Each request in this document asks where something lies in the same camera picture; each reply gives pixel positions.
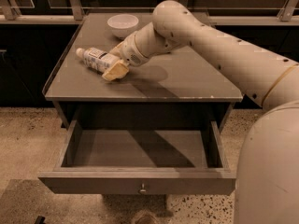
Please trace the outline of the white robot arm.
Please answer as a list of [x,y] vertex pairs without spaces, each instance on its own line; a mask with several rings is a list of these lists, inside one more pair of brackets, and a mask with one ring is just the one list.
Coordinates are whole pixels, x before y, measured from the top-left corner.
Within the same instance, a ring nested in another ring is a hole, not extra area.
[[242,145],[234,224],[299,224],[299,63],[201,23],[163,1],[112,54],[131,65],[189,46],[264,110]]

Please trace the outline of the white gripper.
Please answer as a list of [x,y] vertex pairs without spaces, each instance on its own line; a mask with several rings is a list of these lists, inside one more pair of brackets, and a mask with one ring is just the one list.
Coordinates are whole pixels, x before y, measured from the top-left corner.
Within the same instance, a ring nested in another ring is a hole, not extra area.
[[104,72],[102,78],[107,81],[124,78],[129,72],[128,63],[132,66],[140,66],[149,60],[138,50],[133,35],[127,36],[122,43],[111,49],[109,53],[123,58],[124,61],[117,61]]

